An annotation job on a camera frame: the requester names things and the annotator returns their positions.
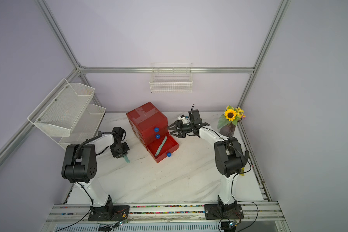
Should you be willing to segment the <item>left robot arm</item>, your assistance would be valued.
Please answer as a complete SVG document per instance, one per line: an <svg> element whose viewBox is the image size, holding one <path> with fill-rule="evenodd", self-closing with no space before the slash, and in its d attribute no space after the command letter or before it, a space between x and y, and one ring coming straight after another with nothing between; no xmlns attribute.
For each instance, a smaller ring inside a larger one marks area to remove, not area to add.
<svg viewBox="0 0 348 232"><path fill-rule="evenodd" d="M97 156L111 153L115 159L123 158L130 163L130 150L124 141L126 132L121 127L112 131L99 131L91 139L80 144L68 145L61 169L63 179L76 184L90 200L89 221L124 221L128 218L129 206L114 206L113 200L105 192L98 179Z"/></svg>

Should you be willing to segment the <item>red drawer cabinet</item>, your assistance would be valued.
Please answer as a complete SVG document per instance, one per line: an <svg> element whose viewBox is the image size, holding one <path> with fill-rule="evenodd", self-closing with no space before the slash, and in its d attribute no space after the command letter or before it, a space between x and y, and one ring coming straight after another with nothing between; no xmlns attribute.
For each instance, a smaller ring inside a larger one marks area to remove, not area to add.
<svg viewBox="0 0 348 232"><path fill-rule="evenodd" d="M168 118L151 102L129 111L126 116L133 133L145 148L155 139L169 133Z"/></svg>

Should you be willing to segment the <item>teal fruit knife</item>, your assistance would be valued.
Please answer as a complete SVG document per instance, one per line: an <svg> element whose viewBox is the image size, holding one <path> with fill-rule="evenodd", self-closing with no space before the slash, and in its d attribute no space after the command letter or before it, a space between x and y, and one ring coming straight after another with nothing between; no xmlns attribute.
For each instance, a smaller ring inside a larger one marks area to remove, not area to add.
<svg viewBox="0 0 348 232"><path fill-rule="evenodd" d="M157 149L157 151L155 153L155 157L158 157L161 154L161 151L162 151L166 141L167 141L167 136L164 137L162 143L159 145L159 147L158 147L158 149Z"/></svg>
<svg viewBox="0 0 348 232"><path fill-rule="evenodd" d="M130 163L129 158L126 155L124 155L123 157L124 157L124 160L125 160L126 163Z"/></svg>

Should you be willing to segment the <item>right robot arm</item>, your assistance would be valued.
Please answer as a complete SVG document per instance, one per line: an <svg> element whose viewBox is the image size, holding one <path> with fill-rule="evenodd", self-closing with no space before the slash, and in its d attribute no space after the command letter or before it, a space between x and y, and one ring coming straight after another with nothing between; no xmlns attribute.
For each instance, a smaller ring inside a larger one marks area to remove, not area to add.
<svg viewBox="0 0 348 232"><path fill-rule="evenodd" d="M235 137L226 137L217 133L210 124L201 118L182 115L168 126L170 134L184 138L190 133L206 140L214 147L215 164L222 175L220 192L216 205L207 205L207 217L243 219L241 205L233 196L233 184L241 174L249 159L249 151L242 151L241 144Z"/></svg>

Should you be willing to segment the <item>red bottom drawer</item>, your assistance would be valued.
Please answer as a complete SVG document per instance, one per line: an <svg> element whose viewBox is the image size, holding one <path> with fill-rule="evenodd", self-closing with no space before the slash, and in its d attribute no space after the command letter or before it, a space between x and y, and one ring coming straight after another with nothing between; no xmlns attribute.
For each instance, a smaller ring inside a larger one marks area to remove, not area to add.
<svg viewBox="0 0 348 232"><path fill-rule="evenodd" d="M166 133L148 144L146 148L155 162L159 163L165 158L171 157L178 150L179 143L169 133Z"/></svg>

